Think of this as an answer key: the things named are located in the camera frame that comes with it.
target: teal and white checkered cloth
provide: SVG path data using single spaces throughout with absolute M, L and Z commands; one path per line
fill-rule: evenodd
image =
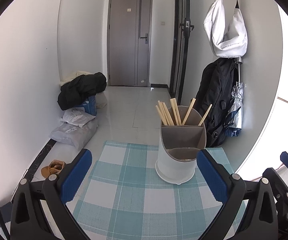
M 228 172 L 222 148 L 207 149 Z M 217 202 L 196 167 L 193 178 L 169 184 L 157 175 L 158 146 L 107 141 L 90 173 L 73 216 L 92 240 L 198 239 L 222 203 Z M 245 205 L 229 234 L 234 235 Z

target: black backpack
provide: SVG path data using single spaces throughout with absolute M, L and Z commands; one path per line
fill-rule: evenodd
M 207 147 L 219 146 L 225 140 L 224 121 L 231 108 L 233 85 L 238 81 L 237 67 L 233 58 L 218 58 L 203 70 L 194 109 L 204 116 L 212 104 L 204 121 Z

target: shoe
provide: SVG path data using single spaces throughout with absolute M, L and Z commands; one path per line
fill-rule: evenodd
M 41 174 L 44 178 L 47 179 L 51 174 L 59 174 L 65 165 L 65 162 L 54 160 L 49 166 L 41 169 Z

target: bolt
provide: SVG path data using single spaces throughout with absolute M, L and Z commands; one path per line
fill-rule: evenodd
M 49 179 L 50 181 L 56 180 L 56 178 L 57 178 L 56 174 L 52 174 L 52 175 L 50 175 L 50 176 L 48 177 L 48 179 Z
M 233 173 L 232 174 L 232 178 L 235 179 L 235 180 L 239 180 L 241 177 L 240 177 L 240 175 L 238 175 L 236 173 Z
M 27 182 L 27 179 L 21 179 L 20 184 L 24 185 L 24 184 L 26 184 L 26 182 Z
M 262 178 L 262 182 L 263 182 L 264 184 L 268 184 L 268 179 Z

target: white plastic package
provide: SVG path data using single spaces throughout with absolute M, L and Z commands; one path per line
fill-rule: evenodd
M 97 93 L 95 95 L 95 101 L 96 101 L 96 108 L 103 108 L 107 105 L 107 98 L 104 94 L 104 92 Z
M 82 128 L 86 123 L 88 123 L 90 120 L 93 120 L 94 118 L 95 116 L 91 114 L 77 110 L 75 108 L 70 108 L 64 112 L 64 115 L 61 121 L 67 122 L 69 124 L 76 125 Z
M 51 132 L 50 138 L 57 142 L 72 145 L 77 151 L 80 151 L 95 134 L 97 125 L 97 119 L 89 121 L 82 128 L 63 123 Z

